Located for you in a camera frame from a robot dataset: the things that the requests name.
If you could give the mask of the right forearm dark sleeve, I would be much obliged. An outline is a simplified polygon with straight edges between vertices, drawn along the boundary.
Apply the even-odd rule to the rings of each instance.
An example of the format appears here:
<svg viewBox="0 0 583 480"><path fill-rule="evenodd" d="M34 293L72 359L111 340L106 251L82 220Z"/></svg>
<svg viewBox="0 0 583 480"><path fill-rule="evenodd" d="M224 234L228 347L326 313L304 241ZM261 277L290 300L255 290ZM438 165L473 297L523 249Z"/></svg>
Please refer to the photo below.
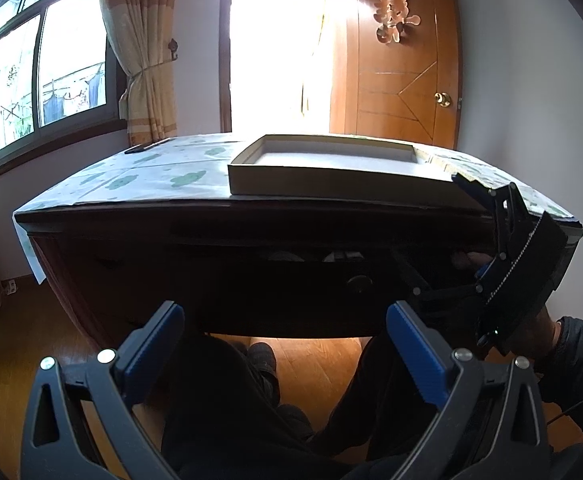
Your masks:
<svg viewBox="0 0 583 480"><path fill-rule="evenodd" d="M583 320L563 316L557 343L535 362L541 398L560 408L583 401Z"/></svg>

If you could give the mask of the person's right hand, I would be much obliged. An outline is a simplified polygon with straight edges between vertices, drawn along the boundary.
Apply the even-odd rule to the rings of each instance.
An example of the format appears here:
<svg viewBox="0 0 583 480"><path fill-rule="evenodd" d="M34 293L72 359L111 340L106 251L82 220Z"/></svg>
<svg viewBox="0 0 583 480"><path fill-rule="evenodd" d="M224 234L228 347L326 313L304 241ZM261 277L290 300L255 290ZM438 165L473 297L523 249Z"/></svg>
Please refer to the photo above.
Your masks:
<svg viewBox="0 0 583 480"><path fill-rule="evenodd" d="M554 320L547 307L543 307L517 330L512 340L512 352L532 361L542 359L557 345L562 328L561 322Z"/></svg>

